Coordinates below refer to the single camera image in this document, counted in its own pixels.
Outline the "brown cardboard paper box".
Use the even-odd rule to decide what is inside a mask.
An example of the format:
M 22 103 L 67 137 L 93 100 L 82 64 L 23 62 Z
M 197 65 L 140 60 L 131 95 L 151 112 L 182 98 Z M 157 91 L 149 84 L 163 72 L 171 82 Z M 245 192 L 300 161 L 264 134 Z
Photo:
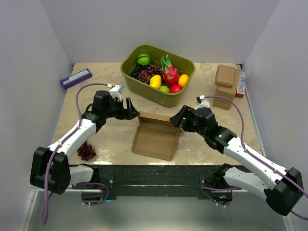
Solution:
M 166 115 L 140 112 L 132 152 L 171 161 L 177 149 L 180 128 L 175 127 L 169 119 Z

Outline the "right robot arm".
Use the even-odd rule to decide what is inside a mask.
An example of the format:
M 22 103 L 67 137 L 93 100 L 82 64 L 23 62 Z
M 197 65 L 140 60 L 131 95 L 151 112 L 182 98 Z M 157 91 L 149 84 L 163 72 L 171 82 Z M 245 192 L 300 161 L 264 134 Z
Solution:
M 265 199 L 268 206 L 282 216 L 292 212 L 303 196 L 303 181 L 299 170 L 286 169 L 259 154 L 241 141 L 231 130 L 218 125 L 210 108 L 193 109 L 183 106 L 169 120 L 175 127 L 202 136 L 213 150 L 236 160 L 249 170 L 241 172 L 229 167 L 214 177 L 215 185 L 244 189 Z

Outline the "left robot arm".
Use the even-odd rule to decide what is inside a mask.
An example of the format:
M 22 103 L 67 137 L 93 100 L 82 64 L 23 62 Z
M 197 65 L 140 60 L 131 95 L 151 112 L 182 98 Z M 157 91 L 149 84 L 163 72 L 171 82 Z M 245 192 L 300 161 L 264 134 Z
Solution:
M 91 110 L 85 111 L 70 131 L 49 147 L 34 151 L 30 184 L 55 194 L 62 194 L 69 186 L 80 183 L 89 189 L 96 188 L 100 177 L 94 169 L 86 165 L 71 167 L 69 159 L 105 125 L 107 119 L 132 120 L 139 114 L 129 97 L 122 100 L 117 91 L 97 91 Z

